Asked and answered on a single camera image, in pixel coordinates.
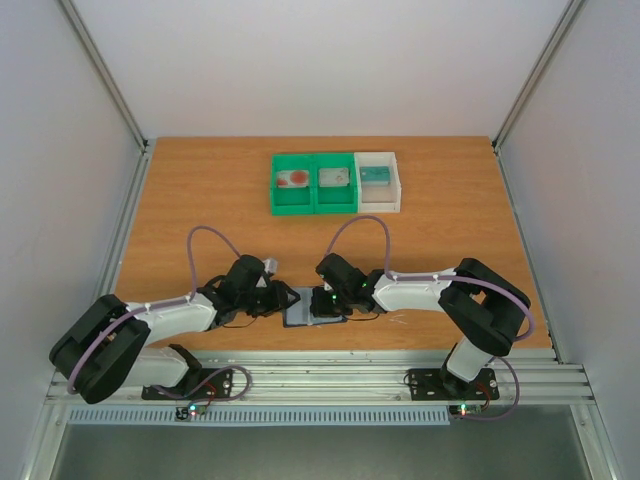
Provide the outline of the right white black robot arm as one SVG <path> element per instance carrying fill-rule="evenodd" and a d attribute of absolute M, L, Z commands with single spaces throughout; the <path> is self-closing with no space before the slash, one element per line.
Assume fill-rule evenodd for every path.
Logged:
<path fill-rule="evenodd" d="M 526 336 L 520 332 L 522 324 L 533 323 L 528 296 L 474 258 L 435 273 L 376 269 L 364 274 L 331 253 L 316 273 L 324 285 L 312 290 L 310 313 L 315 317 L 399 310 L 446 314 L 462 333 L 439 372 L 439 382 L 451 399 L 470 392 L 482 368 L 494 357 L 507 356 L 513 344 Z"/>

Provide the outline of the blue leather card holder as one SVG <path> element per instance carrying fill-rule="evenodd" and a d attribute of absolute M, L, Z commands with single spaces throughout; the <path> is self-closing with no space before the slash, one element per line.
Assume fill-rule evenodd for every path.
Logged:
<path fill-rule="evenodd" d="M 320 327 L 325 325 L 334 325 L 346 323 L 347 318 L 338 317 L 317 317 L 311 313 L 312 288 L 300 287 L 294 291 L 300 295 L 300 299 L 287 310 L 284 311 L 283 327 L 299 328 L 299 327 Z"/>

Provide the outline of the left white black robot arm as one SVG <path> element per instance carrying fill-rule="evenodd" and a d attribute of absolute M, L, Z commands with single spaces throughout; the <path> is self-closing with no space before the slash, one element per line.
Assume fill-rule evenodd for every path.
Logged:
<path fill-rule="evenodd" d="M 194 291 L 155 303 L 125 303 L 114 294 L 99 297 L 49 352 L 51 364 L 67 379 L 68 392 L 88 404 L 109 398 L 128 383 L 150 344 L 252 318 L 284 313 L 300 294 L 273 278 L 275 261 L 251 255 Z"/>

